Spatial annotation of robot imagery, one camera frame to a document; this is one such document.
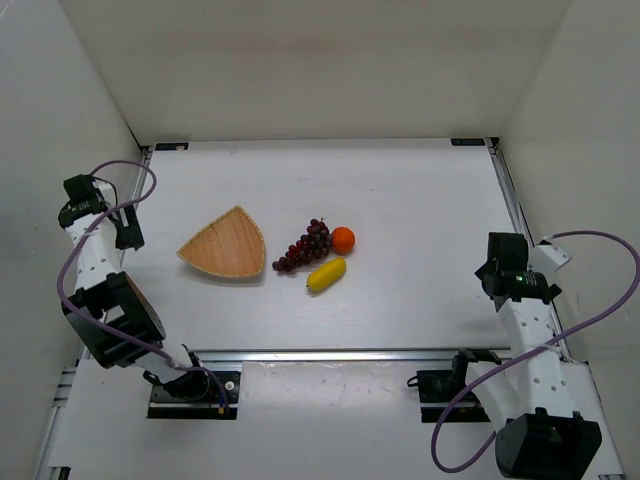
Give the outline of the fake orange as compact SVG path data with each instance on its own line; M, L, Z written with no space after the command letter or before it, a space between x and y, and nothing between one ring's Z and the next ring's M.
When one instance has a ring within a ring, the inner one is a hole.
M356 237L351 229L340 226L333 230L331 245L337 254L349 254L354 249L355 243Z

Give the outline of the fake yellow lemon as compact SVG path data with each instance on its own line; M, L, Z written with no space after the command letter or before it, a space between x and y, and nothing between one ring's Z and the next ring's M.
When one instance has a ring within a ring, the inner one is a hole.
M311 293L320 293L340 280L347 268L344 258L334 258L318 267L308 277L306 287Z

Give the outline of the dark red fake grapes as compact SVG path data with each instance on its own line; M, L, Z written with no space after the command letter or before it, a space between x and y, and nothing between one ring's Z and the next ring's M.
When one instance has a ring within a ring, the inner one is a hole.
M292 273L300 267L327 257L331 245L332 233L324 219L313 218L296 243L290 245L283 256L272 262L272 269L279 274Z

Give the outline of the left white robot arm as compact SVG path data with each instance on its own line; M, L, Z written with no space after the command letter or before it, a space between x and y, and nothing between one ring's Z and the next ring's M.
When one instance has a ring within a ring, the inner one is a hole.
M104 368L137 367L151 385L170 396L196 401L212 393L211 377L187 347L177 365L164 358L164 326L156 311L120 266L120 253L144 246L133 206L115 211L93 230L88 227L113 207L117 192L110 182L76 175L63 182L69 200L58 214L72 243L81 245L74 293L62 311L95 360Z

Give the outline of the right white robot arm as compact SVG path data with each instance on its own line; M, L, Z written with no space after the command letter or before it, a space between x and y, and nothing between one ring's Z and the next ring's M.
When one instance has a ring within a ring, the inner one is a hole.
M487 259L476 271L509 340L514 366L473 357L465 381L495 430L498 470L514 479L580 479L602 443L597 422L573 400L553 340L550 278L570 257L550 243L529 247L516 233L491 232Z

